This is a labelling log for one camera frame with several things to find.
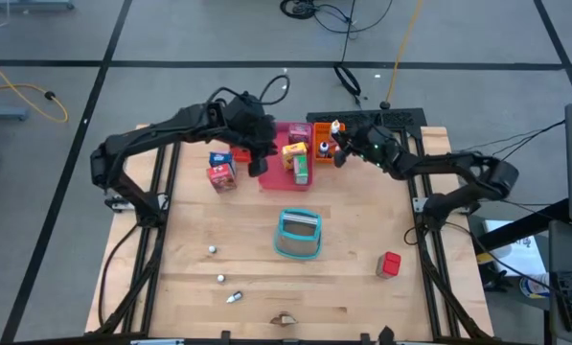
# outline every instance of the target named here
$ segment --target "orange container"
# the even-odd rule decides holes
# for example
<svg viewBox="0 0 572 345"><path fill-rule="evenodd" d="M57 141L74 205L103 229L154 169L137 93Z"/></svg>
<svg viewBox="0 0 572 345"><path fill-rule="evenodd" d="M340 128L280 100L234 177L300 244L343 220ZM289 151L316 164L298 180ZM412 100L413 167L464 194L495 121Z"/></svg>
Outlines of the orange container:
<svg viewBox="0 0 572 345"><path fill-rule="evenodd" d="M251 162L251 155L247 149L231 147L230 152L235 157L235 162L243 162L243 163Z"/></svg>
<svg viewBox="0 0 572 345"><path fill-rule="evenodd" d="M345 124L341 124L339 130L345 130ZM313 153L313 158L318 163L332 163L332 158L324 158L318 156L318 148L320 143L329 142L331 136L331 123L315 123L313 124L313 148L315 152ZM331 147L331 155L334 157L334 148Z"/></svg>

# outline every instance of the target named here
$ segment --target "wooden tabletop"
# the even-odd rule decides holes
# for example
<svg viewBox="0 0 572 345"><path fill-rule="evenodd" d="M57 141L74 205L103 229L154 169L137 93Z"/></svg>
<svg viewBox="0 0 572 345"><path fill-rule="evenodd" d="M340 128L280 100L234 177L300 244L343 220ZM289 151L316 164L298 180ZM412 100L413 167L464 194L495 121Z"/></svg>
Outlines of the wooden tabletop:
<svg viewBox="0 0 572 345"><path fill-rule="evenodd" d="M424 127L423 145L428 154L450 150L442 127ZM238 188L218 195L205 171L209 151L226 149L218 142L182 146L150 336L217 338L228 330L233 338L358 340L360 333L377 338L387 325L399 340L432 339L418 252L403 241L405 230L413 226L406 182L352 157L341 169L316 164L308 192L262 191L258 180L247 175L246 165L238 164ZM144 189L149 188L154 160L155 151L128 159L127 173ZM458 187L454 175L433 175L431 183L436 193ZM315 260L295 261L273 250L278 216L290 207L323 218L323 247ZM467 226L463 216L449 221ZM133 223L132 213L114 216L105 257ZM129 288L139 234L119 249L107 273L107 315ZM449 226L442 236L453 292L481 329L492 334L470 237ZM210 245L217 254L209 253ZM400 274L382 280L375 270L386 251L401 255ZM217 282L218 274L225 275L224 284ZM226 304L237 290L243 298ZM444 302L436 295L447 334ZM98 328L97 298L98 293L88 331ZM142 292L138 311L144 303ZM298 323L270 324L282 311ZM141 314L137 312L133 330Z"/></svg>

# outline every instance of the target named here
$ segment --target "blue basket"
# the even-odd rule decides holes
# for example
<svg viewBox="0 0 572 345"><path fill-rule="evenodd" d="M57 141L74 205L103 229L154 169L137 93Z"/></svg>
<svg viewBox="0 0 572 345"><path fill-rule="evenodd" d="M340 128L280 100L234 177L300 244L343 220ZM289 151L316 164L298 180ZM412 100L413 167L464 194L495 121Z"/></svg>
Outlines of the blue basket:
<svg viewBox="0 0 572 345"><path fill-rule="evenodd" d="M322 218L303 209L284 209L273 241L275 251L290 259L315 259L322 250Z"/></svg>

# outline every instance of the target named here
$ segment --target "white cable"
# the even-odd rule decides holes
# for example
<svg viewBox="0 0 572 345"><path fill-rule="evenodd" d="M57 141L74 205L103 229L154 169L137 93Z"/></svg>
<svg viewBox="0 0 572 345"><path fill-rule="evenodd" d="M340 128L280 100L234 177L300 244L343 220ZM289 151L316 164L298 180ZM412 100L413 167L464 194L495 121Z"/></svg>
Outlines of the white cable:
<svg viewBox="0 0 572 345"><path fill-rule="evenodd" d="M7 0L7 19L0 23L0 28L7 26L9 24L9 19L11 18L11 0Z"/></svg>

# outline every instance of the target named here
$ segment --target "small box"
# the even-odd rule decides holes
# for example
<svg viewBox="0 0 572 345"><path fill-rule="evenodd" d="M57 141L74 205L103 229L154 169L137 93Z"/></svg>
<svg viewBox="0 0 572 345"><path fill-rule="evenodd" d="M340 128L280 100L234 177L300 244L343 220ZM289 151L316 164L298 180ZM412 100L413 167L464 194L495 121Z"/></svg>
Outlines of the small box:
<svg viewBox="0 0 572 345"><path fill-rule="evenodd" d="M229 164L222 164L207 169L207 177L218 193L234 190L237 188L235 175Z"/></svg>
<svg viewBox="0 0 572 345"><path fill-rule="evenodd" d="M379 278L389 279L399 275L399 269L400 255L392 252L386 252L379 257L376 275Z"/></svg>
<svg viewBox="0 0 572 345"><path fill-rule="evenodd" d="M294 183L302 185L309 183L309 170L305 155L294 156Z"/></svg>
<svg viewBox="0 0 572 345"><path fill-rule="evenodd" d="M235 157L232 153L223 152L210 152L209 153L209 165L211 167L216 167L218 165L228 164L234 176L237 175L237 164L235 163Z"/></svg>
<svg viewBox="0 0 572 345"><path fill-rule="evenodd" d="M303 124L290 124L287 131L287 140L292 144L311 142L311 128Z"/></svg>
<svg viewBox="0 0 572 345"><path fill-rule="evenodd" d="M282 162L284 168L294 168L294 156L307 155L307 145L305 143L296 143L282 147Z"/></svg>

